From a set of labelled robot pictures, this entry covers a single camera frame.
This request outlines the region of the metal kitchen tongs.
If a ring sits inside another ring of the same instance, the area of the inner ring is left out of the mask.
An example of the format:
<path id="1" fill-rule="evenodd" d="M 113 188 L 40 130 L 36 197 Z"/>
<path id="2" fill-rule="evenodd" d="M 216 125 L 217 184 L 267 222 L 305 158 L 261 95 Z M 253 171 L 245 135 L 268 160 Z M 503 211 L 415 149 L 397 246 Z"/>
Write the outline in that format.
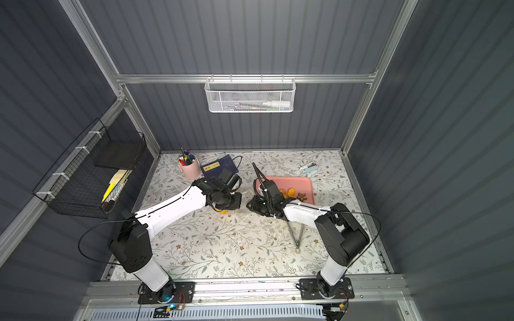
<path id="1" fill-rule="evenodd" d="M 303 239 L 303 234 L 305 232 L 305 224 L 302 223 L 295 223 L 295 222 L 288 222 L 287 227 L 289 230 L 289 234 L 293 240 L 295 250 L 297 252 L 300 252 L 301 247 L 301 241 Z"/>

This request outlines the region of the yellow cookie pile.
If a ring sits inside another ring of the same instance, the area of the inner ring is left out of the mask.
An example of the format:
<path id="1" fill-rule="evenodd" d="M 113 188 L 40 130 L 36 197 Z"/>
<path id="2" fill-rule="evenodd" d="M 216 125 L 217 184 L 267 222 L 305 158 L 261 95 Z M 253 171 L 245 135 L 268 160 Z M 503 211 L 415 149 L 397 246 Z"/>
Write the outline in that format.
<path id="1" fill-rule="evenodd" d="M 294 189 L 292 187 L 289 188 L 288 190 L 286 190 L 286 189 L 279 189 L 279 191 L 281 192 L 282 196 L 285 199 L 294 198 L 294 199 L 302 201 L 302 202 L 304 202 L 304 201 L 306 201 L 308 199 L 306 193 L 297 192 L 296 189 Z"/>

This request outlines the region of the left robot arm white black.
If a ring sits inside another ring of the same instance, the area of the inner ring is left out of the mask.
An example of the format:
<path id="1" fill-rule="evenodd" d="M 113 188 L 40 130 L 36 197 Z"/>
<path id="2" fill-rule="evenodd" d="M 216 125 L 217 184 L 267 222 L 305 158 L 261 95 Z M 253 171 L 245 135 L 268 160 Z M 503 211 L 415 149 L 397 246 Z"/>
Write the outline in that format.
<path id="1" fill-rule="evenodd" d="M 237 189 L 241 182 L 239 175 L 224 169 L 214 178 L 195 180 L 185 191 L 130 218 L 112 221 L 109 250 L 118 265 L 142 282 L 144 294 L 156 295 L 159 303 L 183 298 L 171 276 L 153 258 L 152 241 L 171 224 L 204 207 L 239 209 L 242 194 Z"/>

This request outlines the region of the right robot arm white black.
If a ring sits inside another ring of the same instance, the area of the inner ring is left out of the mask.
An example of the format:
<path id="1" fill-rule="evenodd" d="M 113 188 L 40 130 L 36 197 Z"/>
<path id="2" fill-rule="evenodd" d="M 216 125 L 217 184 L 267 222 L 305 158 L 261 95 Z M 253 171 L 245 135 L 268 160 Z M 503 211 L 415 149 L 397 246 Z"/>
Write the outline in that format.
<path id="1" fill-rule="evenodd" d="M 265 217 L 300 223 L 317 230 L 328 257 L 317 273 L 315 289 L 323 298 L 335 297 L 354 259 L 373 243 L 368 232 L 344 204 L 320 207 L 286 198 L 255 163 L 252 166 L 257 176 L 254 182 L 259 184 L 261 192 L 257 192 L 246 207 Z"/>

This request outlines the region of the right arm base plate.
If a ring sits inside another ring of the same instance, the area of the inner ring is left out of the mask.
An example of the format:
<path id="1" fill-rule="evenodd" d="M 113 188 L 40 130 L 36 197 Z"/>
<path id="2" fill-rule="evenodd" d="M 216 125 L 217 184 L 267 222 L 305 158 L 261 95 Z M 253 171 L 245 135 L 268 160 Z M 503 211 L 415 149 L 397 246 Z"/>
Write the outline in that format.
<path id="1" fill-rule="evenodd" d="M 302 278 L 295 284 L 303 300 L 342 300 L 353 299 L 352 281 L 349 278 L 340 279 L 331 286 L 322 278 Z"/>

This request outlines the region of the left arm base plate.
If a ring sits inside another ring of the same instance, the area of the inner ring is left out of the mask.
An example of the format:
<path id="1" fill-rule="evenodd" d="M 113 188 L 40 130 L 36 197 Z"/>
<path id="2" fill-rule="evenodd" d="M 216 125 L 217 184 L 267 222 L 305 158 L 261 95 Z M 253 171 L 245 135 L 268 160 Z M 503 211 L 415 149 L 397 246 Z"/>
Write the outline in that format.
<path id="1" fill-rule="evenodd" d="M 141 283 L 137 293 L 139 304 L 189 304 L 195 293 L 195 282 L 168 281 L 162 289 L 154 292 Z"/>

